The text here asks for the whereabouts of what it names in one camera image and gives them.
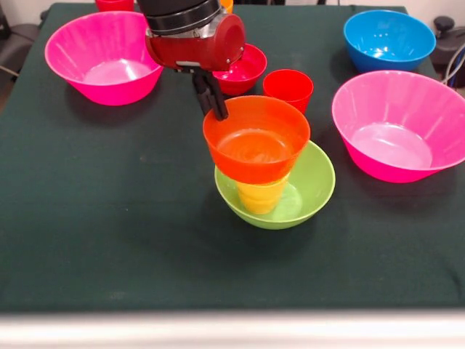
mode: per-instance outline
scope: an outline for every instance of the orange cup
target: orange cup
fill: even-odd
[[[305,116],[282,100],[241,96],[226,101],[229,116],[203,120],[211,157],[229,178],[246,184],[281,180],[292,169],[310,138]]]
[[[221,0],[221,5],[226,9],[227,13],[233,13],[234,0]]]

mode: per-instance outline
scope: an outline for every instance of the yellow cup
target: yellow cup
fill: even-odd
[[[264,185],[236,182],[239,199],[244,207],[253,214],[267,214],[278,204],[288,182],[289,174],[276,182]]]

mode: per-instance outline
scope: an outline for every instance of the blue bowl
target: blue bowl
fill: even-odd
[[[347,51],[357,69],[412,71],[429,56],[436,38],[423,22],[403,13],[374,10],[344,25]]]

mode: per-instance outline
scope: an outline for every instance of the red bowl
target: red bowl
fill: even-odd
[[[242,58],[234,62],[229,71],[215,71],[223,93],[229,96],[241,95],[254,87],[267,68],[267,56],[257,47],[246,44]]]

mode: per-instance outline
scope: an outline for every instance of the stacked cups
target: stacked cups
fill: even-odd
[[[233,179],[244,207],[271,212],[289,172],[310,138],[304,115],[273,97],[242,96],[226,101],[229,117],[205,117],[203,133],[217,168]]]

